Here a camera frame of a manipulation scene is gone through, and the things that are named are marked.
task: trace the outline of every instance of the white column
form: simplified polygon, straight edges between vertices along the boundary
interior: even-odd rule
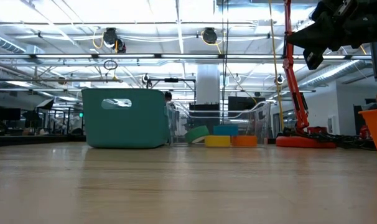
[[[219,64],[198,65],[197,104],[220,102]]]

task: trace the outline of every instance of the table surface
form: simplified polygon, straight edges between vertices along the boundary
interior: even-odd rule
[[[0,223],[377,223],[377,153],[0,147]]]

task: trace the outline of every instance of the clear plastic bin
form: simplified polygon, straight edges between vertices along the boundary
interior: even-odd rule
[[[238,136],[256,136],[257,147],[264,147],[268,143],[269,102],[260,102],[254,108],[244,111],[192,111],[181,103],[172,101],[168,103],[167,109],[171,145],[204,146],[204,141],[187,142],[186,133],[206,126],[212,136],[213,127],[219,125],[237,126]]]

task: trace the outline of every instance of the green tape roll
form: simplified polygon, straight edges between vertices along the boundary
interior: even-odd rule
[[[184,138],[186,139],[187,143],[197,143],[203,140],[207,135],[209,135],[208,128],[206,126],[199,126],[188,131],[184,135]]]

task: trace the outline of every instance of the bin handle cutout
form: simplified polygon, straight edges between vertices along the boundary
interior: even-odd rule
[[[105,110],[127,110],[132,107],[130,99],[103,99],[101,107]]]

